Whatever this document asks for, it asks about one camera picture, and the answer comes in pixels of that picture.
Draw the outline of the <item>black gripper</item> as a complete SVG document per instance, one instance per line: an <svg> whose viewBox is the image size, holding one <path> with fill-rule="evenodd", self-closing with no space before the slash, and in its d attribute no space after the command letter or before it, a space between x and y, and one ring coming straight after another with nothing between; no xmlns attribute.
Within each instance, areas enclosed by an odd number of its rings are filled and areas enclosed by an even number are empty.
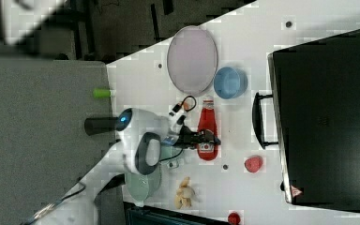
<svg viewBox="0 0 360 225"><path fill-rule="evenodd" d="M195 148L199 143L203 142L203 137L205 139L214 139L213 141L206 141L204 144L221 145L221 140L215 139L216 135L212 130L192 131L187 126L182 126L177 145L181 148Z"/></svg>

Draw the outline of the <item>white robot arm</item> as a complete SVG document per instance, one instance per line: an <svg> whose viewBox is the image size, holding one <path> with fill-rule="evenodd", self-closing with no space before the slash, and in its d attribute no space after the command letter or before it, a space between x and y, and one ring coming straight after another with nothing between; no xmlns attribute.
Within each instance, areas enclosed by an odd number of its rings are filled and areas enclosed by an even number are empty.
<svg viewBox="0 0 360 225"><path fill-rule="evenodd" d="M200 143L220 145L207 128L192 131L185 125L187 112L177 107L166 116L137 108L115 119L118 141L63 197L49 203L21 225L98 225L97 195L117 175L147 175L156 170L163 145L190 148Z"/></svg>

